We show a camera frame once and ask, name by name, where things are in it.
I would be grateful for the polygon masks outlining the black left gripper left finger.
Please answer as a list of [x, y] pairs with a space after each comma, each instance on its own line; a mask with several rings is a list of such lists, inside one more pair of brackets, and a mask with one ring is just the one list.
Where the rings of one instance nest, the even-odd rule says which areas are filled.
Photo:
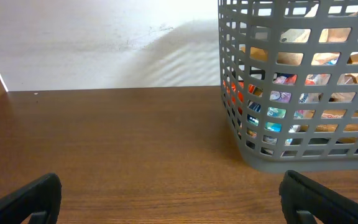
[[0, 198], [0, 223], [56, 224], [62, 201], [62, 184], [57, 174], [45, 174]]

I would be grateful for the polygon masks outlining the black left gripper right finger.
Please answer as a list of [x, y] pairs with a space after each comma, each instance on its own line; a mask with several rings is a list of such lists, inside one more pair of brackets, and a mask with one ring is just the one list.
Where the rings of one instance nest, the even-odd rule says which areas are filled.
[[287, 223], [358, 223], [358, 203], [288, 170], [279, 186]]

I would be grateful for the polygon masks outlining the grey plastic lattice basket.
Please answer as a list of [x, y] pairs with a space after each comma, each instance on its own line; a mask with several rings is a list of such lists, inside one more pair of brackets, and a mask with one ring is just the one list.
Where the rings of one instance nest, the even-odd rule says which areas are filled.
[[[252, 60], [242, 47], [260, 46], [274, 52], [278, 51], [271, 37], [279, 37], [279, 28], [285, 27], [284, 14], [306, 14], [318, 1], [219, 1], [219, 62], [221, 97], [224, 104], [223, 81], [244, 82], [244, 89], [250, 84], [262, 89], [262, 101], [267, 102], [271, 91], [300, 93], [322, 93], [321, 106], [326, 108], [332, 98], [345, 101], [350, 93], [356, 97], [351, 108], [358, 109], [358, 85], [346, 86], [306, 86], [304, 81], [295, 85], [274, 84], [278, 66], [272, 60], [260, 62]], [[225, 107], [227, 119], [237, 141], [242, 158], [253, 168], [268, 172], [283, 172], [288, 169], [300, 171], [358, 169], [358, 154], [346, 156], [329, 156], [324, 153], [320, 157], [281, 157], [266, 156], [246, 146], [246, 142], [238, 138], [232, 124], [232, 118]]]

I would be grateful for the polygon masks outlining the orange spaghetti pasta packet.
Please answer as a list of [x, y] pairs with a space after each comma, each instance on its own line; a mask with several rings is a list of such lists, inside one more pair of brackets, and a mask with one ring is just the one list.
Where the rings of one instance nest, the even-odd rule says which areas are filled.
[[[279, 103], [270, 98], [263, 102], [262, 89], [250, 84], [245, 90], [243, 81], [223, 81], [223, 88], [224, 105], [228, 108], [238, 138], [251, 149], [259, 144], [261, 154], [281, 157], [295, 157], [297, 154], [304, 157], [320, 157], [324, 153], [329, 156], [358, 154], [358, 109], [351, 108], [355, 93], [350, 93], [345, 101], [332, 98], [323, 109], [320, 104], [322, 93], [317, 103], [299, 103], [301, 93], [291, 93], [289, 103]], [[260, 104], [259, 112], [249, 108], [251, 101]], [[286, 109], [286, 116], [267, 116], [269, 106]], [[310, 119], [294, 119], [296, 110], [314, 110], [314, 114]], [[279, 133], [269, 131], [265, 129], [266, 122], [280, 123], [282, 130]], [[288, 132], [293, 124], [301, 125], [299, 132]], [[277, 138], [277, 143], [264, 142], [264, 136]]]

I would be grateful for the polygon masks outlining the colourful Kleenex tissue multipack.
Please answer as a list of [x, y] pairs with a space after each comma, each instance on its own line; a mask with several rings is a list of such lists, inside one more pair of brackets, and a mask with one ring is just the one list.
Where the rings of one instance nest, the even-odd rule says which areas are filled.
[[[274, 79], [274, 84], [284, 84], [284, 85], [293, 85], [296, 82], [297, 75], [295, 74], [286, 74], [286, 73], [276, 73]], [[310, 74], [307, 75], [305, 84], [306, 85], [323, 85], [327, 84], [330, 74]], [[317, 103], [321, 97], [321, 93], [302, 93], [299, 97], [299, 103]], [[283, 91], [271, 91], [270, 100], [276, 101], [279, 103], [289, 103], [291, 100], [291, 93]], [[260, 104], [256, 102], [250, 102], [249, 108], [259, 112]], [[267, 116], [273, 118], [284, 118], [287, 114], [286, 109], [275, 108], [269, 106], [267, 109]], [[310, 119], [313, 117], [314, 110], [296, 110], [293, 114], [294, 119]], [[282, 125], [280, 123], [266, 122], [265, 129], [279, 133], [282, 130]], [[289, 127], [289, 133], [299, 132], [301, 129], [300, 124], [293, 124]], [[264, 136], [262, 140], [268, 144], [276, 144], [277, 138], [271, 136]]]

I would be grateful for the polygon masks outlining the beige brown snack pouch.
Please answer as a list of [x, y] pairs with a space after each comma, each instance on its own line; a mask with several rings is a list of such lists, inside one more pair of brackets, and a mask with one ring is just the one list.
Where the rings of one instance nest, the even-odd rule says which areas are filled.
[[275, 83], [358, 85], [358, 1], [318, 1], [306, 14], [284, 14], [270, 40], [278, 47], [242, 47], [252, 60], [278, 66]]

